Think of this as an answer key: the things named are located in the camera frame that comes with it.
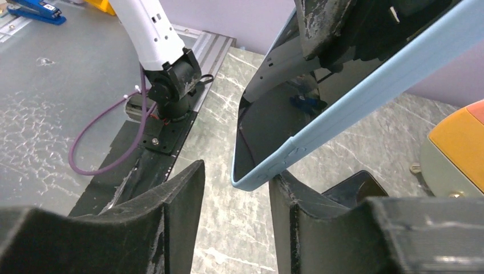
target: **gray table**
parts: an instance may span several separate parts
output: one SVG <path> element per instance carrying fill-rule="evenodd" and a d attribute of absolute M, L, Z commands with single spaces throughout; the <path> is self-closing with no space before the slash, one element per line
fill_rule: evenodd
<path fill-rule="evenodd" d="M 61 26 L 0 18 L 0 206 L 28 204 L 67 215 L 91 180 L 68 165 L 72 141 L 140 79 L 117 17 L 88 4 L 54 4 L 67 18 Z M 202 72 L 216 73 L 233 39 L 174 27 Z M 76 157 L 80 168 L 99 167 L 126 119 L 119 107 L 86 134 Z"/>

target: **blue edge trim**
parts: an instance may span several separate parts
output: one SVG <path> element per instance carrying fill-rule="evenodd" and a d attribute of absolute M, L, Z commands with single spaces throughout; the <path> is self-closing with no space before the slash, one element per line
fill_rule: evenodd
<path fill-rule="evenodd" d="M 235 188 L 253 191 L 368 114 L 425 79 L 484 38 L 483 0 L 463 0 L 371 73 L 277 151 Z"/>

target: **bolt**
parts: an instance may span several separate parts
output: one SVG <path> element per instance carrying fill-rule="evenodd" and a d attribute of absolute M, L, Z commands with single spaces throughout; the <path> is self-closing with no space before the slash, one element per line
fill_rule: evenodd
<path fill-rule="evenodd" d="M 464 193 L 462 191 L 455 191 L 449 194 L 450 198 L 462 198 L 464 197 Z"/>

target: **screw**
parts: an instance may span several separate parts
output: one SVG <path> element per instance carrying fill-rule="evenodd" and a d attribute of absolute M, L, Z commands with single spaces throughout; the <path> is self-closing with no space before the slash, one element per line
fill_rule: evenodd
<path fill-rule="evenodd" d="M 422 172 L 422 168 L 420 167 L 420 164 L 419 163 L 412 163 L 410 165 L 410 172 L 412 174 L 418 174 L 418 173 Z"/>
<path fill-rule="evenodd" d="M 449 194 L 450 198 L 462 198 L 464 197 L 464 193 L 462 191 L 455 191 Z"/>

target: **gray base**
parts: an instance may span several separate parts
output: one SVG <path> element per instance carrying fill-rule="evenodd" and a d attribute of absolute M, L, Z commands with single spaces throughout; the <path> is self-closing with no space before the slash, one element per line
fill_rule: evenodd
<path fill-rule="evenodd" d="M 437 197 L 462 193 L 465 197 L 480 197 L 483 193 L 427 138 L 420 153 L 422 175 Z"/>

